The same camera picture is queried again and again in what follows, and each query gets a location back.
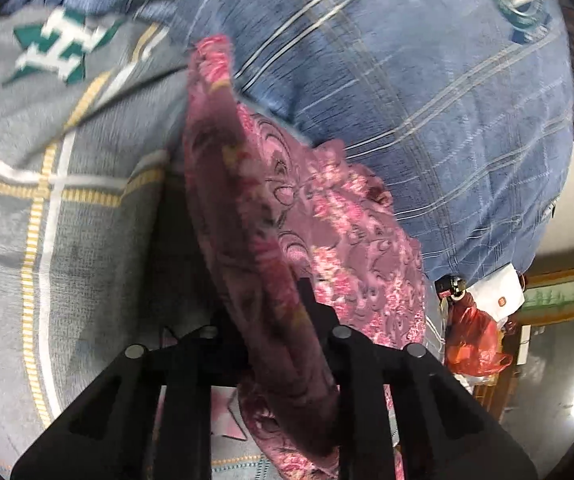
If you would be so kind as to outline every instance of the blue plaid fabric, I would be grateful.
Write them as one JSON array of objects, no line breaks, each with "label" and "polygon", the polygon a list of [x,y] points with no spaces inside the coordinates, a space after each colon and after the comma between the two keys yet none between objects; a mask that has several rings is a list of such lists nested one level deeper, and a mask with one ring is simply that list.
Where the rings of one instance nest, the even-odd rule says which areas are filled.
[{"label": "blue plaid fabric", "polygon": [[236,85],[380,176],[430,280],[525,271],[566,178],[573,84],[556,0],[0,0],[224,32]]}]

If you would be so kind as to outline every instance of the floral garment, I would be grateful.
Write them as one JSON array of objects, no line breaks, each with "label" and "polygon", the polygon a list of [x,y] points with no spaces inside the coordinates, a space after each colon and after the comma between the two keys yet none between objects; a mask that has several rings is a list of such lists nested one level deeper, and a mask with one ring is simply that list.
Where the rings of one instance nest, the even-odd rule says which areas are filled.
[{"label": "floral garment", "polygon": [[335,477],[337,387],[294,279],[310,277],[317,301],[376,343],[421,343],[419,244],[341,141],[311,149],[237,104],[230,63],[223,36],[201,41],[190,63],[190,213],[254,371],[239,386],[244,423],[285,478]]}]

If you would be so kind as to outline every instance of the silver bolt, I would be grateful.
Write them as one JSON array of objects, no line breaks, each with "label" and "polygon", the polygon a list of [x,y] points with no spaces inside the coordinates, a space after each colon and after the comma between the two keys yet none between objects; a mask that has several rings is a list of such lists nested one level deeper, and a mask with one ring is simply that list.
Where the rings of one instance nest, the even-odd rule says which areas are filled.
[{"label": "silver bolt", "polygon": [[125,350],[129,359],[140,359],[145,354],[145,348],[140,345],[131,345]]},{"label": "silver bolt", "polygon": [[331,333],[338,339],[347,339],[352,334],[352,329],[346,325],[335,326]]},{"label": "silver bolt", "polygon": [[414,357],[423,357],[427,353],[427,349],[420,343],[409,343],[404,349]]},{"label": "silver bolt", "polygon": [[203,339],[214,339],[218,335],[218,329],[214,326],[206,326],[200,330],[200,337]]}]

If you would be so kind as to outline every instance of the gray floor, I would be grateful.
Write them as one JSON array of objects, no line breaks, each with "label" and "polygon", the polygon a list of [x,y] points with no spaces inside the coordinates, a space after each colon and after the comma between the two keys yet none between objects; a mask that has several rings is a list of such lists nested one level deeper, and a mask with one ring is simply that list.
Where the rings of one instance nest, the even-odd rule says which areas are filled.
[{"label": "gray floor", "polygon": [[574,321],[531,333],[529,357],[501,423],[543,478],[574,441]]}]

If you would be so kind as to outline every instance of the red plastic bag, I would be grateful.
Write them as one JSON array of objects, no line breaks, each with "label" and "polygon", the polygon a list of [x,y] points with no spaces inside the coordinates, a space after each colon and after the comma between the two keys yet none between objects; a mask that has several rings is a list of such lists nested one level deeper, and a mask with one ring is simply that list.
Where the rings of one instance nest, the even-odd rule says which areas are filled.
[{"label": "red plastic bag", "polygon": [[471,294],[454,303],[451,331],[447,336],[446,364],[455,374],[476,377],[504,370],[512,363],[509,354],[498,352],[498,325],[493,317],[476,307]]}]

